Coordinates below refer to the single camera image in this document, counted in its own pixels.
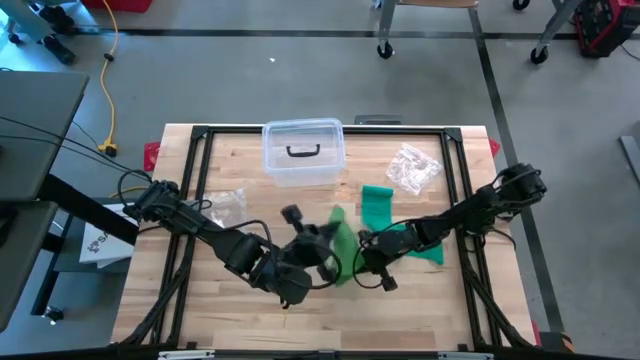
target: green cloth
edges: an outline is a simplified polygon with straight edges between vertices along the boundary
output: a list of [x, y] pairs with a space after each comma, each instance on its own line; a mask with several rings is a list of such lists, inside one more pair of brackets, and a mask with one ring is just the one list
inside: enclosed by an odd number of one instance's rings
[[[393, 189], [372, 185], [364, 185], [362, 187], [362, 222], [371, 231], [381, 231], [391, 225], [392, 197]], [[404, 228], [404, 225], [396, 225], [391, 229], [402, 230]], [[423, 252], [411, 251], [408, 255], [420, 259], [433, 260], [439, 265], [444, 265], [442, 244]]]
[[[345, 221], [344, 209], [341, 207], [334, 207], [329, 216], [329, 223], [340, 222], [340, 227], [333, 236], [333, 251], [338, 255], [340, 262], [342, 263], [342, 275], [336, 281], [336, 286], [341, 286], [353, 277], [353, 258], [358, 253], [358, 235], [356, 235], [349, 224]], [[356, 269], [364, 266], [364, 259], [362, 255], [358, 255], [356, 260]], [[335, 263], [332, 263], [329, 268], [336, 269]]]

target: concrete floor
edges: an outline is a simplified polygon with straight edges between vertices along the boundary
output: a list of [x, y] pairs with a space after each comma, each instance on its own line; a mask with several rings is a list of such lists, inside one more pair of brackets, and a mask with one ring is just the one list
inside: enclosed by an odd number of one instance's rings
[[[123, 28], [374, 30], [377, 14], [369, 7], [368, 0], [155, 0], [144, 15], [117, 16]], [[77, 4], [68, 12], [81, 26], [110, 27], [104, 12]], [[507, 0], [484, 1], [478, 9], [483, 30], [494, 33], [538, 33], [552, 12], [550, 1], [534, 2], [524, 13]], [[471, 25], [466, 10], [400, 7], [393, 30], [470, 32]], [[101, 142], [109, 108], [99, 74], [113, 36], [64, 39], [79, 56], [72, 68], [31, 41], [16, 48], [4, 39], [0, 66], [89, 74], [75, 121]], [[640, 191], [617, 143], [638, 121], [640, 64], [622, 50], [583, 59], [575, 41], [556, 41], [550, 59], [535, 67], [527, 60], [534, 42], [486, 43], [518, 159], [541, 168], [549, 188], [534, 216], [566, 332], [579, 352], [640, 357], [640, 280], [633, 272], [640, 258], [634, 241]], [[140, 167], [143, 144], [159, 140], [164, 124], [175, 122], [331, 116], [352, 123], [356, 115], [397, 114], [407, 124], [484, 125], [504, 142], [473, 39], [393, 39], [392, 45], [396, 55], [384, 61], [370, 38], [123, 36], [107, 80], [118, 108], [117, 160]], [[640, 43], [626, 46], [640, 54]], [[75, 127], [69, 136], [90, 144]], [[506, 165], [504, 153], [496, 165]], [[92, 196], [112, 193], [119, 176], [65, 151], [53, 171]], [[512, 231], [521, 244], [532, 317], [545, 329], [519, 221]], [[0, 334], [0, 354], [109, 341], [124, 278], [65, 274], [52, 303], [70, 311], [53, 328], [27, 315], [46, 260], [38, 259], [12, 323]]]

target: clear plastic bag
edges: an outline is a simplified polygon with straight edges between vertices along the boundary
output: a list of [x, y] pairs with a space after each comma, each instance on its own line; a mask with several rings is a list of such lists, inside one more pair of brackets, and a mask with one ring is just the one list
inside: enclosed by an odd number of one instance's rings
[[229, 227], [247, 221], [244, 189], [207, 193], [204, 199], [211, 201], [211, 207], [203, 213], [216, 224]]
[[403, 143], [387, 169], [387, 176], [413, 195], [442, 171], [442, 165], [413, 146]]

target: clear plastic container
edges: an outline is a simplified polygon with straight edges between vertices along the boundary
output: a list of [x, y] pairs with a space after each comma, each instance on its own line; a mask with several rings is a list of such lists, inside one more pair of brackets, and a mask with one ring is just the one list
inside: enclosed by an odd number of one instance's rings
[[262, 165], [276, 186], [333, 184], [345, 164], [338, 119], [272, 121], [262, 128]]

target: wooden table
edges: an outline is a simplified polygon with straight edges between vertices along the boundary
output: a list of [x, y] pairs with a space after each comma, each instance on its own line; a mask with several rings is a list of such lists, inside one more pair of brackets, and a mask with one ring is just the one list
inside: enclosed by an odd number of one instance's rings
[[[191, 127], [166, 126], [155, 179], [180, 183]], [[484, 127], [461, 129], [475, 189], [493, 180], [496, 174], [493, 158]], [[394, 221], [438, 214], [449, 208], [444, 173], [420, 196], [399, 190], [385, 175], [403, 142], [442, 163], [437, 137], [345, 135], [345, 142], [347, 168], [338, 183], [276, 188], [262, 170], [260, 135], [216, 134], [206, 191], [244, 188], [248, 218], [266, 221], [278, 245], [294, 236], [293, 228], [280, 215], [281, 208], [293, 203], [302, 210], [305, 223], [326, 223], [331, 208], [338, 204], [346, 210], [354, 229], [362, 227], [360, 203], [364, 184], [397, 189], [393, 197]], [[190, 196], [196, 187], [201, 152], [202, 146], [193, 169]], [[457, 161], [454, 169], [459, 197], [464, 198]], [[508, 231], [505, 224], [498, 227]], [[260, 228], [249, 230], [261, 234]], [[129, 335], [156, 300], [168, 242], [169, 233], [162, 229], [138, 238], [113, 341]], [[250, 350], [455, 350], [459, 343], [471, 344], [471, 336], [454, 236], [444, 241], [444, 252], [442, 267], [409, 257], [392, 264], [390, 271], [399, 284], [396, 291], [365, 290], [349, 282], [340, 288], [311, 291], [302, 304], [285, 311], [275, 295], [251, 289], [223, 268], [211, 248], [197, 242], [180, 343], [197, 341], [199, 348]], [[513, 245], [500, 235], [490, 234], [485, 252], [496, 302], [521, 334], [533, 342]], [[179, 253], [176, 266], [181, 257]], [[378, 279], [364, 275], [362, 281], [374, 284]], [[314, 281], [321, 282], [317, 276]], [[489, 339], [486, 312], [479, 301], [478, 304], [483, 334]], [[168, 307], [163, 339], [169, 332], [172, 306]]]

